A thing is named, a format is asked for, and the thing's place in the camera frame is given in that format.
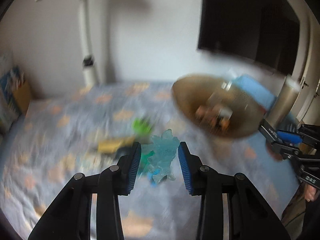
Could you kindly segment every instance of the white lamp pole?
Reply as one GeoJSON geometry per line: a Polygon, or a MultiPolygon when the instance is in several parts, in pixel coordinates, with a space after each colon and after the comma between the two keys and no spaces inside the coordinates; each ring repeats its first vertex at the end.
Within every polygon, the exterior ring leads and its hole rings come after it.
{"type": "Polygon", "coordinates": [[[88,0],[80,0],[79,4],[79,30],[83,56],[83,75],[86,86],[99,84],[97,70],[93,62],[92,45],[89,28],[88,0]]]}

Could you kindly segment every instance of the black television screen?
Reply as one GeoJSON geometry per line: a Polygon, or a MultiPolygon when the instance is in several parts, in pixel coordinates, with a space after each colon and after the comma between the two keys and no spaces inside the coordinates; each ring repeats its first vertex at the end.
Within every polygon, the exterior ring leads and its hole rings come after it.
{"type": "Polygon", "coordinates": [[[299,27],[287,0],[203,0],[198,47],[292,74],[299,27]]]}

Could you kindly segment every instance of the blue patterned bedsheet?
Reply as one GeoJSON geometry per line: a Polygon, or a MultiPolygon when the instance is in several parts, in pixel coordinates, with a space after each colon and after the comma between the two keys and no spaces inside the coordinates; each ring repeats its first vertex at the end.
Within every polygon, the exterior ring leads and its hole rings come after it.
{"type": "MultiPolygon", "coordinates": [[[[117,162],[94,152],[97,143],[133,135],[132,121],[144,116],[155,122],[153,134],[172,129],[174,136],[187,142],[192,154],[218,172],[246,174],[281,215],[298,185],[290,165],[282,162],[273,166],[258,132],[237,140],[205,135],[175,108],[171,86],[122,83],[31,103],[0,184],[0,207],[23,239],[76,172],[97,174],[117,162]]],[[[140,177],[128,197],[119,197],[125,238],[195,239],[200,198],[191,197],[185,189],[177,157],[172,171],[174,181],[153,187],[147,178],[140,177]]],[[[96,238],[95,201],[96,195],[92,201],[92,239],[96,238]]]]}

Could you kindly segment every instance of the white wall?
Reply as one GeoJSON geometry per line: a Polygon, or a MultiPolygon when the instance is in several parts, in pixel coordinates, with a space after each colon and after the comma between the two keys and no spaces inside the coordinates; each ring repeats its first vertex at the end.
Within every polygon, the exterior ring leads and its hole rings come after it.
{"type": "MultiPolygon", "coordinates": [[[[202,0],[89,0],[100,80],[175,80],[193,73],[248,73],[274,94],[282,76],[250,61],[196,50],[202,0]]],[[[0,49],[10,48],[40,97],[84,85],[77,0],[15,0],[0,22],[0,49]]]]}

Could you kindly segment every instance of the metal screw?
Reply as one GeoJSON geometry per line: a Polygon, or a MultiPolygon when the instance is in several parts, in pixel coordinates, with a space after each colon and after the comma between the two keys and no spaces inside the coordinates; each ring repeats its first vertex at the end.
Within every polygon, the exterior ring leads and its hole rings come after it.
{"type": "Polygon", "coordinates": [[[239,180],[244,180],[245,179],[245,175],[242,174],[242,173],[237,173],[236,174],[236,178],[239,179],[239,180]]]}
{"type": "Polygon", "coordinates": [[[118,165],[112,165],[112,166],[110,166],[110,168],[109,168],[111,171],[117,171],[117,170],[119,170],[119,166],[118,165]]]}
{"type": "Polygon", "coordinates": [[[203,171],[203,172],[208,172],[209,169],[210,169],[210,168],[209,168],[208,166],[206,166],[206,165],[202,165],[202,166],[200,167],[200,170],[203,171]]]}
{"type": "Polygon", "coordinates": [[[83,174],[82,173],[76,173],[73,177],[75,179],[81,179],[83,177],[83,174]]]}

